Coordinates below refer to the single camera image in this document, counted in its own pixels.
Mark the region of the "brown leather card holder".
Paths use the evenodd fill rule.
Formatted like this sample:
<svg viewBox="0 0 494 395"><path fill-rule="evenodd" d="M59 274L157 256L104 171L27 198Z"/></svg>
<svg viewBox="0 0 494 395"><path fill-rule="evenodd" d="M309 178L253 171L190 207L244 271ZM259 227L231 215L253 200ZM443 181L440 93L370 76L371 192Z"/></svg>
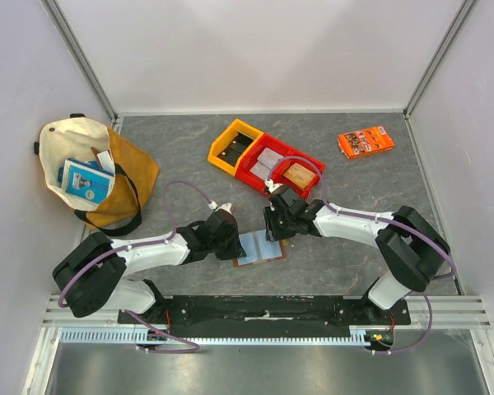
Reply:
<svg viewBox="0 0 494 395"><path fill-rule="evenodd" d="M284 243L282 241L270 241L266 237L265 230L241 234L240 244L245 251L245 256L233 260L233 265L236 268L268 263L284 259L287 256Z"/></svg>

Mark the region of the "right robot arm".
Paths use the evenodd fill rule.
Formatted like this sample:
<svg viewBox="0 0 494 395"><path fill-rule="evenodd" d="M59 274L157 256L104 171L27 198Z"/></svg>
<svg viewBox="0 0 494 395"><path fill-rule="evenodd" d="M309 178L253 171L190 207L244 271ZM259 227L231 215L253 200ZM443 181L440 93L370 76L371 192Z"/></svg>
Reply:
<svg viewBox="0 0 494 395"><path fill-rule="evenodd" d="M284 184L269 188L268 200L263 216L270 241L312 235L349 239L380 251L388 272L353 308L364 323L381 323L406 295L422 293L432 281L456 274L450 246L412 207L378 213L351 210L320 199L307 202Z"/></svg>

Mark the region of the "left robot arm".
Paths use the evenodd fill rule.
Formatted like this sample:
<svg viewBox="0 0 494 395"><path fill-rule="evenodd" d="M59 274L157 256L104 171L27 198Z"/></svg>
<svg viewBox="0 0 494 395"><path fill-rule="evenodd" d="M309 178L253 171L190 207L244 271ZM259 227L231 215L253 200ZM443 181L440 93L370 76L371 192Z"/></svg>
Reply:
<svg viewBox="0 0 494 395"><path fill-rule="evenodd" d="M86 237L53 271L60 290L58 306L76 318L100 309L131 310L147 323L164 316L160 292L148 280L129 277L155 267L179 267L204 260L243 258L231 204L216 207L205 221L179 227L173 235L110 239L101 232Z"/></svg>

